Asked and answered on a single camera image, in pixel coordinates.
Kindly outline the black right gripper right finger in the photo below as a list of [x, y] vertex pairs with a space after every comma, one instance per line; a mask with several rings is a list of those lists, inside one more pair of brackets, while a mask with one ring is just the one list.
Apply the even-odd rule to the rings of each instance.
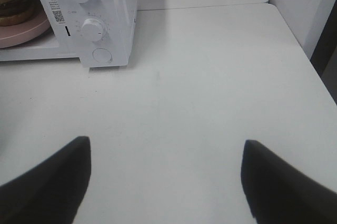
[[257, 223], [336, 223], [336, 192], [256, 140], [246, 140], [241, 184]]

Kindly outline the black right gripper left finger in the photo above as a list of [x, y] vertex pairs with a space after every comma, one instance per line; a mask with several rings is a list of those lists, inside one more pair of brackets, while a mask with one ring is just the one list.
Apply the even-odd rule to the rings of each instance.
[[90, 177], [90, 139], [77, 137], [1, 186], [1, 223], [73, 223]]

